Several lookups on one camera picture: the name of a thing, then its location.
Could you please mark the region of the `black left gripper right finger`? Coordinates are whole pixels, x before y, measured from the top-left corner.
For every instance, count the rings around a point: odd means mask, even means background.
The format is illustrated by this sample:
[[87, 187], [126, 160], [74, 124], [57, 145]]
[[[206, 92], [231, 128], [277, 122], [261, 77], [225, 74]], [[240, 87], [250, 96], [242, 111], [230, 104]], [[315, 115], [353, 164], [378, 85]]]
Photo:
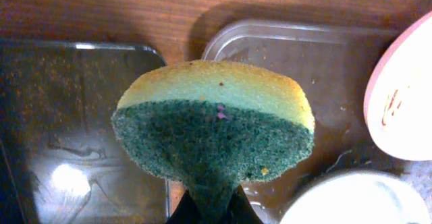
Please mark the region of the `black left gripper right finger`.
[[263, 224], [253, 210], [242, 186], [238, 186], [229, 202], [230, 224]]

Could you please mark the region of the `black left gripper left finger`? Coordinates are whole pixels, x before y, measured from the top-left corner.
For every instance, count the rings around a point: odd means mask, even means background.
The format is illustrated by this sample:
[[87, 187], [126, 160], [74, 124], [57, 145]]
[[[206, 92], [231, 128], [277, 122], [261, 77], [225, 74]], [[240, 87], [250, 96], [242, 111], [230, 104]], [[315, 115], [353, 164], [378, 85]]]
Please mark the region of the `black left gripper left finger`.
[[189, 191], [186, 190], [166, 224], [199, 224], [200, 221], [201, 215], [199, 210], [190, 196]]

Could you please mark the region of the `yellow green scrub sponge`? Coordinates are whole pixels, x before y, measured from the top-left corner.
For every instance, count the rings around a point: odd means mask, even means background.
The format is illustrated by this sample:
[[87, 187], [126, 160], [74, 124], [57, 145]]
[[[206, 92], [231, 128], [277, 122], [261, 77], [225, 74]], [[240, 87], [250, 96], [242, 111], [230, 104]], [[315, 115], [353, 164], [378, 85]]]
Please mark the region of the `yellow green scrub sponge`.
[[116, 138], [146, 172], [182, 182], [204, 222], [243, 182], [272, 181], [310, 157], [315, 118], [293, 79], [232, 61], [147, 72], [121, 96]]

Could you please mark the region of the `white ribbed plate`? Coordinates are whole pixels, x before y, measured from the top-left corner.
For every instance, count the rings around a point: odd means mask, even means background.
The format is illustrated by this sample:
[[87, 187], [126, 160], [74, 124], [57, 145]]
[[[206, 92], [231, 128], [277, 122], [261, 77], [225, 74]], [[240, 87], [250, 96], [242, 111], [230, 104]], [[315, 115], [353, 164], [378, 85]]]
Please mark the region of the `white ribbed plate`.
[[430, 223], [425, 201], [407, 183], [384, 172], [348, 171], [308, 186], [281, 224]]

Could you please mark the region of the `white sauce-stained plate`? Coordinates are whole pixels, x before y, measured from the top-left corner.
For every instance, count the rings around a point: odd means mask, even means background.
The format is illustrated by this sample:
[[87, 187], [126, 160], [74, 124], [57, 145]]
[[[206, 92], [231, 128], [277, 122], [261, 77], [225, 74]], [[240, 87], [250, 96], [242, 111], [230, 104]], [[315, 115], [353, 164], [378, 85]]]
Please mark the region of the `white sauce-stained plate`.
[[408, 161], [431, 160], [431, 14], [407, 28], [378, 61], [364, 96], [373, 142]]

